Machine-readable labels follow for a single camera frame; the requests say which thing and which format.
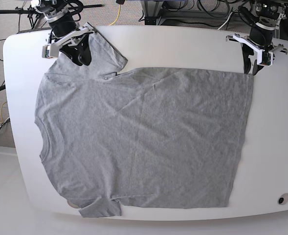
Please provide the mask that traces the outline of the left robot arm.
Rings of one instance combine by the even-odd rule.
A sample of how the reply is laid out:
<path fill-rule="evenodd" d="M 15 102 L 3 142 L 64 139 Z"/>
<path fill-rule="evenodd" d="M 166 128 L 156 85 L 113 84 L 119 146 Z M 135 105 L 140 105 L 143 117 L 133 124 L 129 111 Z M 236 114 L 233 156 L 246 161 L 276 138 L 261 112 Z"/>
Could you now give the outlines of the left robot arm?
<path fill-rule="evenodd" d="M 274 45 L 273 37 L 279 32 L 279 24 L 285 16 L 287 3 L 279 0 L 256 0 L 253 3 L 256 14 L 243 4 L 238 7 L 241 20 L 251 30 L 248 36 L 228 35 L 226 40 L 241 44 L 244 73 L 256 75 L 264 67 L 273 65 L 275 52 L 288 53 L 283 44 Z"/>

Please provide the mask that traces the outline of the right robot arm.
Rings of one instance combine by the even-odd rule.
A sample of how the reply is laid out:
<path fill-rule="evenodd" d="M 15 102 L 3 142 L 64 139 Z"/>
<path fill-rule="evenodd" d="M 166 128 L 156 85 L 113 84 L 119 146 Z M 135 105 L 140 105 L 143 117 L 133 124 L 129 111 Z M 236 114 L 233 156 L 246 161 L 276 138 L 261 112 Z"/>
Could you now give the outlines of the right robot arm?
<path fill-rule="evenodd" d="M 89 35 L 95 29 L 89 23 L 79 26 L 84 8 L 79 0 L 32 0 L 31 7 L 43 14 L 51 28 L 42 49 L 43 58 L 57 58 L 61 52 L 78 66 L 91 63 Z"/>

